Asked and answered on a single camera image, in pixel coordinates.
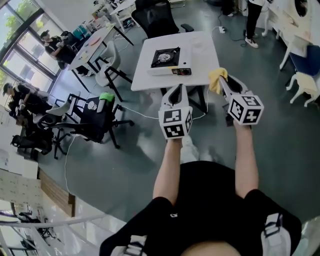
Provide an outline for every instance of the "person sitting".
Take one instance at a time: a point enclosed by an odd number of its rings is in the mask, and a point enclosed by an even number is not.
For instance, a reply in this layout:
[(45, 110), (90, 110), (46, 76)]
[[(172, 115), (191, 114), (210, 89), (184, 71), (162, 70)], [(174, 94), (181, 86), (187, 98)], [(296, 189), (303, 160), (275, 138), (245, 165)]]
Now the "person sitting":
[(11, 83), (7, 82), (3, 86), (3, 93), (11, 96), (13, 100), (13, 106), (19, 107), (21, 110), (30, 111), (31, 113), (37, 115), (45, 115), (47, 110), (50, 110), (52, 106), (44, 101), (46, 97), (43, 97), (43, 93), (39, 89), (33, 89), (30, 84), (19, 83), (17, 86), (13, 87)]
[[(75, 52), (69, 45), (65, 45), (64, 41), (59, 36), (50, 37), (47, 31), (41, 33), (40, 38), (45, 42), (45, 51), (53, 57), (55, 60), (71, 64), (76, 57)], [(79, 75), (90, 77), (93, 75), (89, 69), (84, 66), (79, 66), (76, 68)]]

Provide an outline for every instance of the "person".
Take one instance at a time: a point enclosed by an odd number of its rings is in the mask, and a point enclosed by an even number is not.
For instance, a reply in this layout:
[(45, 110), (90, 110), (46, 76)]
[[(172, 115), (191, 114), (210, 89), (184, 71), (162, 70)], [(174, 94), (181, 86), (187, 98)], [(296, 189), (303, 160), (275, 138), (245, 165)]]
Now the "person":
[[(45, 42), (44, 49), (50, 54), (51, 57), (56, 59), (57, 61), (65, 62), (67, 64), (71, 64), (74, 58), (76, 57), (75, 52), (65, 45), (61, 37), (53, 36), (50, 37), (50, 34), (47, 31), (41, 33), (40, 38)], [(89, 69), (84, 66), (79, 66), (76, 68), (79, 75), (90, 77), (93, 75)]]
[(257, 34), (255, 34), (256, 25), (264, 3), (265, 0), (248, 0), (248, 17), (246, 21), (245, 41), (253, 48), (259, 48), (259, 45), (254, 40), (254, 37), (257, 37)]
[(184, 138), (169, 139), (153, 200), (101, 244), (99, 256), (137, 248), (144, 256), (267, 256), (262, 238), (267, 217), (274, 213), (282, 216), (277, 223), (289, 234), (292, 255), (301, 222), (258, 190), (252, 131), (237, 123), (234, 127), (235, 170), (210, 161), (181, 164)]
[(221, 11), (223, 15), (233, 17), (237, 12), (234, 9), (235, 4), (233, 0), (223, 0)]
[(52, 108), (52, 106), (44, 101), (47, 99), (45, 97), (47, 93), (40, 91), (28, 83), (19, 83), (13, 87), (11, 83), (7, 82), (3, 86), (2, 95), (4, 96), (5, 94), (11, 96), (13, 100), (12, 106), (21, 106), (22, 110), (30, 111), (35, 115), (45, 115), (46, 111)]

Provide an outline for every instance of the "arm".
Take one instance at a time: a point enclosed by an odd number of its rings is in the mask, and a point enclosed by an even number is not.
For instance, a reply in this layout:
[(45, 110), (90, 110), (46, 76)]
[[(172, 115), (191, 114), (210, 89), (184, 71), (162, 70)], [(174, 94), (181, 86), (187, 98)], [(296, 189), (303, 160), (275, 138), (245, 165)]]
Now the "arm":
[(258, 188), (259, 174), (250, 127), (233, 123), (236, 133), (235, 190), (245, 198), (251, 190)]
[(50, 55), (55, 58), (55, 57), (57, 56), (57, 54), (61, 51), (62, 48), (63, 48), (62, 45), (59, 46), (58, 49), (56, 49), (55, 51), (53, 51), (52, 53), (50, 53)]
[(167, 141), (162, 164), (153, 188), (153, 198), (166, 198), (172, 205), (176, 203), (179, 191), (181, 147), (181, 139)]

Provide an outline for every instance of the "stove burner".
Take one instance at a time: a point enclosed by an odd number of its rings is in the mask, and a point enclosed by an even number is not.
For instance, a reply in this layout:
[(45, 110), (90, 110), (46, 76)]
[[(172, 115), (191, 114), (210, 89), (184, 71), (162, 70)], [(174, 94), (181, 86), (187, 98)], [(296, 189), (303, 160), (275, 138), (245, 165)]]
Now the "stove burner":
[(159, 62), (161, 62), (161, 63), (163, 63), (163, 62), (168, 62), (168, 61), (170, 61), (172, 58), (171, 58), (171, 55), (170, 55), (170, 53), (168, 52), (164, 52), (164, 53), (162, 53), (162, 54), (160, 54), (159, 55), (159, 57), (158, 57), (158, 61)]

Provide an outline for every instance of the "black mesh chair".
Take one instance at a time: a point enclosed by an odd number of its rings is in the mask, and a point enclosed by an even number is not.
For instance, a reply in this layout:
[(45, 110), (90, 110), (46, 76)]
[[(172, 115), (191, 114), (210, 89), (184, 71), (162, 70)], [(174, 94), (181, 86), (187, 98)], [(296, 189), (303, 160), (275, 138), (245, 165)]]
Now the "black mesh chair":
[[(135, 7), (132, 18), (143, 28), (149, 39), (179, 33), (168, 0), (136, 0)], [(181, 27), (185, 32), (194, 31), (188, 24), (182, 24)]]

